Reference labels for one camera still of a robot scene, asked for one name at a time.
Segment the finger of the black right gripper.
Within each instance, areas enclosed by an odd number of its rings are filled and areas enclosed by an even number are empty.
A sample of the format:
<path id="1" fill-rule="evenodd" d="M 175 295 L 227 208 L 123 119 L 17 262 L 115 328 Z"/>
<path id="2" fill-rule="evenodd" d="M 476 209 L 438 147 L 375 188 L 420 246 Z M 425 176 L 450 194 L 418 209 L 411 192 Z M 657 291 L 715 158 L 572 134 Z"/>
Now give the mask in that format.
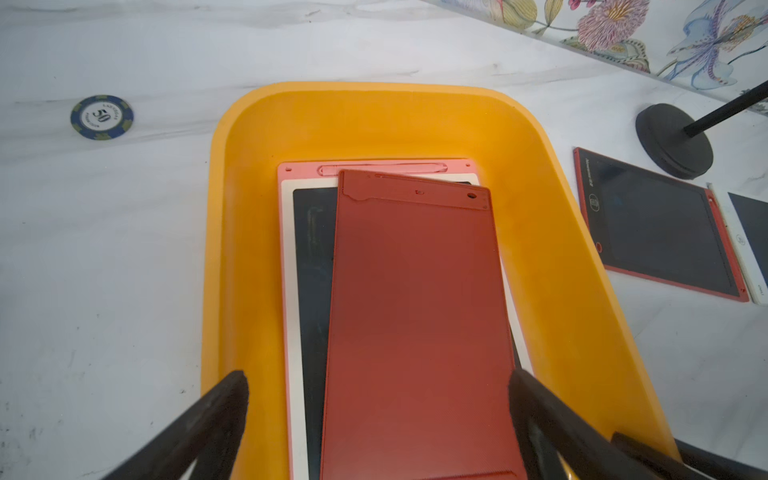
<path id="1" fill-rule="evenodd" d="M 613 434 L 611 443 L 661 479 L 767 479 L 766 470 L 716 455 L 680 440 L 675 440 L 675 443 L 681 461 L 618 432 Z"/>

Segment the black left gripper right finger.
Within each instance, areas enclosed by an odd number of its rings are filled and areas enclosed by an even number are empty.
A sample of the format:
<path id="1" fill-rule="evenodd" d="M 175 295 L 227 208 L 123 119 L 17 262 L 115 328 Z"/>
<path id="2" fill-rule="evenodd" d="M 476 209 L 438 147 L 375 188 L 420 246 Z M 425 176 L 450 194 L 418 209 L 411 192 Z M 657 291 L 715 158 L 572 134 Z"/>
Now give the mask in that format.
<path id="1" fill-rule="evenodd" d="M 655 475 L 614 448 L 547 387 L 525 370 L 508 384 L 509 410 L 530 479 L 549 475 L 540 458 L 546 439 L 580 479 L 653 479 Z"/>

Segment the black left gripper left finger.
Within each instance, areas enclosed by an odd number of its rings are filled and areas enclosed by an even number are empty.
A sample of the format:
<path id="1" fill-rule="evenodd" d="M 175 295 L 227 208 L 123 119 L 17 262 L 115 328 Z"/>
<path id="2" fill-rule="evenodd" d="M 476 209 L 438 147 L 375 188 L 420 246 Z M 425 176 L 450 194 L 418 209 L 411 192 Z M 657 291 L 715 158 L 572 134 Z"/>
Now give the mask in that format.
<path id="1" fill-rule="evenodd" d="M 230 372 L 108 479 L 231 477 L 245 431 L 249 386 L 241 370 Z"/>

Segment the red writing tablet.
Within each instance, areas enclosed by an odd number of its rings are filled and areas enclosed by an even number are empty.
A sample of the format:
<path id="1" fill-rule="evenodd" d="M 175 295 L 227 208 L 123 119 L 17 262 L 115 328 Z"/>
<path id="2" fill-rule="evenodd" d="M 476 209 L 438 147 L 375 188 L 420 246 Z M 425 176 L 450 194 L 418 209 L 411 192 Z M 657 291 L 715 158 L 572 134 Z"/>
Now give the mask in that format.
<path id="1" fill-rule="evenodd" d="M 583 148 L 573 155 L 581 212 L 606 269 L 748 301 L 710 190 Z"/>
<path id="2" fill-rule="evenodd" d="M 522 479 L 490 193 L 340 173 L 320 475 Z"/>

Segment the white writing tablet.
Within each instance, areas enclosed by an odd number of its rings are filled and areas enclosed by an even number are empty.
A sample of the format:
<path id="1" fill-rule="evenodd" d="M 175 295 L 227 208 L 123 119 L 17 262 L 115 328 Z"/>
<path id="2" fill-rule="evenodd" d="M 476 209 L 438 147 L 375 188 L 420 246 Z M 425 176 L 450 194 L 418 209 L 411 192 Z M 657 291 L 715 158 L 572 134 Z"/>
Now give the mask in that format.
<path id="1" fill-rule="evenodd" d="M 767 306 L 767 202 L 709 183 L 750 299 Z"/>

